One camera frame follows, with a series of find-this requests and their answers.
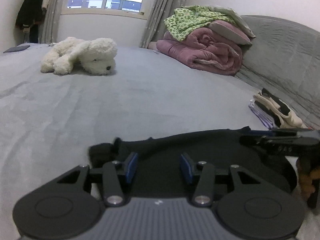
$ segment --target gray curtain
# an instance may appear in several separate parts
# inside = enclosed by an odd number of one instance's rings
[[[41,43],[57,42],[59,19],[63,0],[49,0],[47,13],[42,27]]]
[[[173,10],[185,5],[186,0],[156,0],[140,43],[141,48],[147,48],[151,41],[163,39],[166,27],[164,20],[173,14]]]

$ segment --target screw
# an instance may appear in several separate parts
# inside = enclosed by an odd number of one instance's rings
[[[107,202],[110,204],[110,205],[119,205],[121,204],[123,201],[123,198],[120,197],[120,196],[110,196],[107,198]]]
[[[206,205],[210,202],[210,198],[208,196],[196,196],[195,197],[195,202],[199,205]]]

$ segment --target pink blanket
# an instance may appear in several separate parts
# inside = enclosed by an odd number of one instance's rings
[[[198,28],[178,42],[169,32],[157,41],[157,49],[190,68],[221,75],[234,75],[241,67],[242,51],[230,41],[208,28]]]

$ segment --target plush toy head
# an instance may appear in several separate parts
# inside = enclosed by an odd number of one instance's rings
[[[116,67],[116,43],[109,38],[83,41],[75,46],[70,55],[77,58],[82,67],[93,75],[108,75]]]

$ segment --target stuffed animal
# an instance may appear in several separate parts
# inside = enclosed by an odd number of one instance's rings
[[[79,62],[85,71],[93,75],[108,75],[116,67],[114,57],[116,43],[112,39],[99,38],[84,41],[68,37],[53,46],[41,62],[41,72],[70,74],[73,65]]]

